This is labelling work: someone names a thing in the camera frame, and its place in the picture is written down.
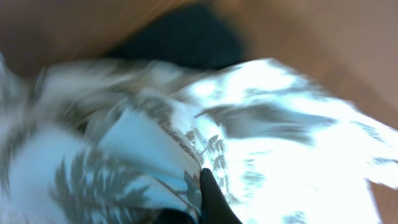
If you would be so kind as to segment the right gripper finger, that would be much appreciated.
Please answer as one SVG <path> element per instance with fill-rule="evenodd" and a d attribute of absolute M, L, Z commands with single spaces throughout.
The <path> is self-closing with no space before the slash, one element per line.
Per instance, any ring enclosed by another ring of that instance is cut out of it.
<path fill-rule="evenodd" d="M 229 207 L 211 170 L 205 168 L 200 174 L 201 224 L 242 224 Z"/>

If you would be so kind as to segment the white fern print cloth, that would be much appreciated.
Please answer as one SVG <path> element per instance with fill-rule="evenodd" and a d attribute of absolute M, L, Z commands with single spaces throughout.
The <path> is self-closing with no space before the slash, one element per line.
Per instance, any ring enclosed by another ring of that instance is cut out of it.
<path fill-rule="evenodd" d="M 242 223 L 380 223 L 397 131 L 271 58 L 1 64 L 2 223 L 199 223 L 205 168 Z"/>

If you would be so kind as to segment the black leggings with red waistband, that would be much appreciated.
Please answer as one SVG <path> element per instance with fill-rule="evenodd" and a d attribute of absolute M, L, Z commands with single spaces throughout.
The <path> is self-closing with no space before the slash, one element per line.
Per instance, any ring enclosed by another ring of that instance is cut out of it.
<path fill-rule="evenodd" d="M 161 60 L 199 70 L 217 70 L 244 60 L 241 39 L 203 3 L 175 9 L 105 53 L 126 60 Z"/>

